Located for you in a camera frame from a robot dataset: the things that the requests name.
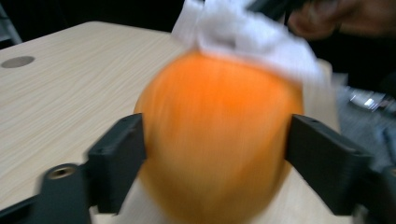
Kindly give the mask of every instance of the black object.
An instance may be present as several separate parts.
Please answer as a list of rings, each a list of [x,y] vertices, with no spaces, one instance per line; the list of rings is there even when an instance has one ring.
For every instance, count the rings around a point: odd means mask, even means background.
[[[95,205],[117,214],[145,157],[141,115],[121,119],[85,164],[50,169],[40,193],[1,211],[0,223],[91,223],[88,208]],[[362,205],[366,224],[396,220],[396,167],[370,170],[370,154],[319,121],[292,116],[286,160],[335,215],[351,216]]]
[[[88,21],[172,31],[184,0],[0,0],[25,42]]]
[[[382,131],[391,162],[396,165],[396,129],[385,128]]]
[[[396,220],[396,166],[377,173],[373,156],[315,119],[294,115],[286,160],[337,216],[350,216],[356,205],[369,210],[366,223]]]
[[[379,85],[382,91],[396,99],[396,69],[384,77]]]
[[[85,164],[48,170],[40,193],[1,211],[0,223],[91,223],[91,206],[117,214],[145,158],[141,114],[123,118],[91,147]]]

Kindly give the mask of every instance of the finger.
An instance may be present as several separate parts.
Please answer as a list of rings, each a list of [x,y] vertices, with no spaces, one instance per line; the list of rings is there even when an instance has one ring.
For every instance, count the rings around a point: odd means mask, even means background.
[[[290,16],[289,28],[295,35],[308,40],[321,39],[332,34],[335,26],[332,24],[314,24],[308,18]]]
[[[311,18],[311,4],[305,4],[300,10],[291,13],[288,26],[295,35],[313,40],[327,37],[334,30],[333,24],[313,23]]]
[[[317,0],[313,3],[311,16],[316,23],[341,23],[353,17],[359,10],[361,0]]]

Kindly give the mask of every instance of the light wood tabletop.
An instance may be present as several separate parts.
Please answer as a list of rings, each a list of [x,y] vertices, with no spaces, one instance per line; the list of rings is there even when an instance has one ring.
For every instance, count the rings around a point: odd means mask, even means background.
[[[185,49],[168,33],[88,22],[0,50],[0,210],[35,194],[49,168],[83,163],[84,152],[132,114],[152,77]],[[306,87],[305,114],[338,129],[332,88]],[[95,223],[170,223],[135,181],[116,216]],[[350,223],[335,217],[293,170],[253,223]]]

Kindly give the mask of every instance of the white paper towel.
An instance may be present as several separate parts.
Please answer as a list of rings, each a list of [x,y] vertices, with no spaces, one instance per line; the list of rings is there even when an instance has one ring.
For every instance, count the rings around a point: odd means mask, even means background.
[[[237,0],[186,0],[172,35],[192,49],[276,69],[280,75],[323,83],[305,40]]]

